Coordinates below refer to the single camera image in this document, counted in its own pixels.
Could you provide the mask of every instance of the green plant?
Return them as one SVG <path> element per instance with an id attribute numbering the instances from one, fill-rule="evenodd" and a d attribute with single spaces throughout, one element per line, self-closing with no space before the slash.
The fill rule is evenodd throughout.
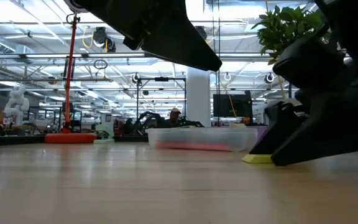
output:
<path id="1" fill-rule="evenodd" d="M 271 50 L 269 53 L 273 59 L 268 64 L 274 64 L 282 52 L 296 39 L 306 34 L 311 34 L 322 28 L 320 14 L 304 10 L 300 7 L 296 9 L 284 7 L 282 10 L 275 6 L 274 11 L 268 11 L 260 15 L 261 21 L 255 24 L 252 29 L 258 25 L 264 28 L 258 30 L 259 43 L 263 45 L 261 54 Z"/>

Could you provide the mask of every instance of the plastic storage container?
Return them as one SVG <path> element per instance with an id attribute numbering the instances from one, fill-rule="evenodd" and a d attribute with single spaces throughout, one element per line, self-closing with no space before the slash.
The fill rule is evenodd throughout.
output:
<path id="1" fill-rule="evenodd" d="M 152 147 L 216 151 L 251 150 L 258 135 L 254 128 L 155 128 L 148 131 Z"/>

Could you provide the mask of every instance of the white pillar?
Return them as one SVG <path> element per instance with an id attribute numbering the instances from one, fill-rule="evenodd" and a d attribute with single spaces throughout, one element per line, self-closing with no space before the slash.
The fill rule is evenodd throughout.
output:
<path id="1" fill-rule="evenodd" d="M 187 68 L 186 115 L 190 121 L 211 126 L 211 92 L 209 74 L 196 68 Z"/>

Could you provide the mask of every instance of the ceiling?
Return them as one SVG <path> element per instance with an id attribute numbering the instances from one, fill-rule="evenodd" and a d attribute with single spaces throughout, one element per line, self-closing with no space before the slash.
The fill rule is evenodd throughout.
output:
<path id="1" fill-rule="evenodd" d="M 0 0 L 0 43 L 12 49 L 26 49 L 27 53 L 50 54 L 51 57 L 32 58 L 27 62 L 0 58 L 0 79 L 6 81 L 0 82 L 0 91 L 8 91 L 12 85 L 20 84 L 33 90 L 30 94 L 39 96 L 47 102 L 61 102 L 56 99 L 64 97 L 64 91 L 61 91 L 63 82 L 51 84 L 36 80 L 52 77 L 62 79 L 65 55 L 61 57 L 54 57 L 54 55 L 67 54 L 69 51 L 71 27 L 66 22 L 66 16 L 71 14 L 71 11 L 63 0 L 22 0 L 20 3 L 23 8 L 16 6 L 14 1 L 18 2 L 18 0 Z M 275 5 L 314 7 L 314 4 L 308 1 L 268 2 L 269 8 Z M 217 6 L 217 0 L 186 0 L 190 21 L 194 26 L 203 26 L 208 36 L 206 39 L 208 45 L 217 54 L 224 55 L 220 71 L 222 90 L 227 87 L 229 93 L 240 94 L 246 89 L 260 89 L 252 90 L 254 98 L 280 97 L 279 92 L 274 90 L 278 88 L 277 78 L 271 84 L 264 82 L 265 76 L 272 72 L 272 66 L 267 65 L 268 59 L 259 54 L 261 46 L 256 36 L 258 27 L 254 30 L 250 29 L 259 20 L 258 15 L 265 11 L 265 1 L 220 0 L 219 11 Z M 75 82 L 72 88 L 84 90 L 71 91 L 70 96 L 78 105 L 92 102 L 95 103 L 91 105 L 92 107 L 104 110 L 116 109 L 119 113 L 126 114 L 131 112 L 132 107 L 136 107 L 136 101 L 133 99 L 133 96 L 136 96 L 135 85 L 132 82 L 134 74 L 138 74 L 141 78 L 186 78 L 186 66 L 156 58 L 145 58 L 139 54 L 142 53 L 141 51 L 132 52 L 122 44 L 123 36 L 97 17 L 89 13 L 80 14 L 80 17 L 81 22 L 75 39 L 75 53 L 103 53 L 104 49 L 94 44 L 89 47 L 92 43 L 92 31 L 96 27 L 103 26 L 107 28 L 108 36 L 115 42 L 116 52 L 121 53 L 122 57 L 116 54 L 117 57 L 103 58 L 108 66 L 102 70 L 94 66 L 94 61 L 99 58 L 82 58 L 76 61 L 75 79 L 81 81 Z M 211 94 L 213 94 L 216 93 L 216 74 L 210 73 L 210 79 L 213 89 Z M 183 107 L 183 100 L 180 99 L 185 96 L 181 86 L 182 84 L 174 81 L 148 82 L 143 90 L 150 89 L 149 94 L 146 96 L 140 93 L 141 101 L 144 102 L 143 109 L 163 108 L 161 111 L 166 111 L 165 108 L 173 106 Z M 154 91 L 159 88 L 171 89 L 171 91 Z M 87 89 L 98 89 L 98 91 L 87 91 Z M 172 100 L 152 103 L 147 98 Z"/>

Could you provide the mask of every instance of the wooden table surface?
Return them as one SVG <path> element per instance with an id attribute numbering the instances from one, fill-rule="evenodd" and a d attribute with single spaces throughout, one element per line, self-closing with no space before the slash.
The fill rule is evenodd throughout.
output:
<path id="1" fill-rule="evenodd" d="M 358 153 L 288 167 L 146 144 L 0 147 L 0 223 L 358 223 Z"/>

